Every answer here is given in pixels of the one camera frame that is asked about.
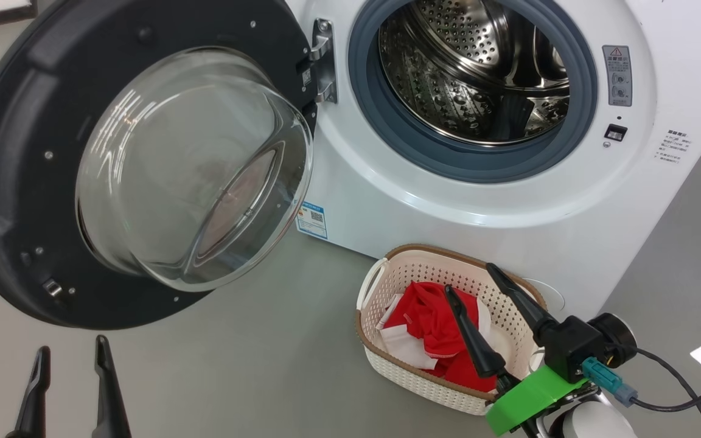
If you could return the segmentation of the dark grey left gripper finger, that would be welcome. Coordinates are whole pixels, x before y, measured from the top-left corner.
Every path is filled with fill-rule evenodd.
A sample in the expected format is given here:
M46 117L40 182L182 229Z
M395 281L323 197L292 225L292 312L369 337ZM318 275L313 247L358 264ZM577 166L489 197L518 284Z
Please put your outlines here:
M51 350L42 346L37 349L16 426L6 435L7 438L46 436L46 394L50 384Z
M120 391L110 342L105 335L96 337L95 371L99 377L97 426L92 437L131 437L128 416Z

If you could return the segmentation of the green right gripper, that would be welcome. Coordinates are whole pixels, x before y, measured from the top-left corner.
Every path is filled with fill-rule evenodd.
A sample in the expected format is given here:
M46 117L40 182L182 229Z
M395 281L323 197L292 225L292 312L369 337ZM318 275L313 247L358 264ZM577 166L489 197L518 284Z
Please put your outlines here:
M533 333L535 343L540 347L555 347L556 319L501 268L494 263L487 263L486 269L498 290L510 298L523 316ZM444 291L476 374L481 379L503 375L506 372L506 362L473 324L468 307L458 292L451 285L446 285ZM550 367L542 365L494 402L486 414L490 429L496 436L511 432L525 421L536 419L542 411L553 407L587 382L584 377L579 377L575 383L570 383Z

